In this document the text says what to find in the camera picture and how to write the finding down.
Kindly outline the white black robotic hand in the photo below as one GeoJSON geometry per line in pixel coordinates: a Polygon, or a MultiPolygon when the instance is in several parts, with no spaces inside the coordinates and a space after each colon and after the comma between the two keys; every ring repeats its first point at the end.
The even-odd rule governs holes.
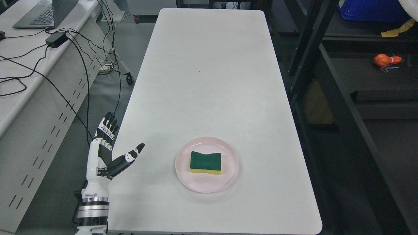
{"type": "Polygon", "coordinates": [[[84,202],[108,198],[110,181],[132,165],[145,147],[145,144],[141,143],[133,150],[114,159],[113,146],[118,129],[115,114],[106,113],[90,143],[86,170],[88,184],[82,192],[82,201],[84,202]]]}

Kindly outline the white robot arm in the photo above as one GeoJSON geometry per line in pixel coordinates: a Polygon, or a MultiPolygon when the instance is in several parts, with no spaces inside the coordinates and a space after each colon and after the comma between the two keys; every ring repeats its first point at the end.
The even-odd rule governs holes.
{"type": "Polygon", "coordinates": [[[109,204],[107,197],[83,198],[77,214],[76,235],[106,235],[109,204]]]}

